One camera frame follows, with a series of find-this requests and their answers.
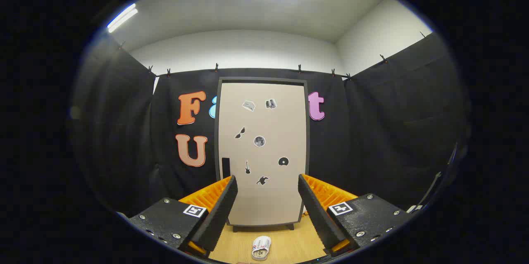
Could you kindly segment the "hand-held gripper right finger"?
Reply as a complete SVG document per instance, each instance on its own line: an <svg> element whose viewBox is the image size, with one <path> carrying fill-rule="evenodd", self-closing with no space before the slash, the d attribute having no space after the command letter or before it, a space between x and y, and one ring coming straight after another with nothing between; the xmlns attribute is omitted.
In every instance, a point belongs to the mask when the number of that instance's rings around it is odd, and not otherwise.
<svg viewBox="0 0 529 264"><path fill-rule="evenodd" d="M412 214L375 194L357 196L306 174L297 188L324 250L332 257L383 241L403 228Z"/></svg>

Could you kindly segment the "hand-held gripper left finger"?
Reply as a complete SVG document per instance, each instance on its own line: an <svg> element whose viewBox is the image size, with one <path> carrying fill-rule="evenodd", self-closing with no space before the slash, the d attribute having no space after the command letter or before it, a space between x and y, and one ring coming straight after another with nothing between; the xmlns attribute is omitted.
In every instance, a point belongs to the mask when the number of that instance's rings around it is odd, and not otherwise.
<svg viewBox="0 0 529 264"><path fill-rule="evenodd" d="M118 212L134 230L168 249L195 258L208 258L219 243L238 194L238 183L229 176L187 194L156 177L154 193L132 213Z"/></svg>

